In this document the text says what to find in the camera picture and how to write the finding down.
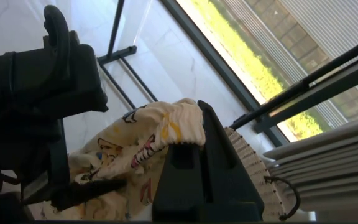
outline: cloth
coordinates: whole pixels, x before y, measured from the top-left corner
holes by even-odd
[[[68,156],[71,181],[127,179],[126,187],[62,212],[45,202],[41,216],[130,220],[153,202],[168,145],[177,143],[205,143],[203,112],[193,100],[150,103],[128,112]]]

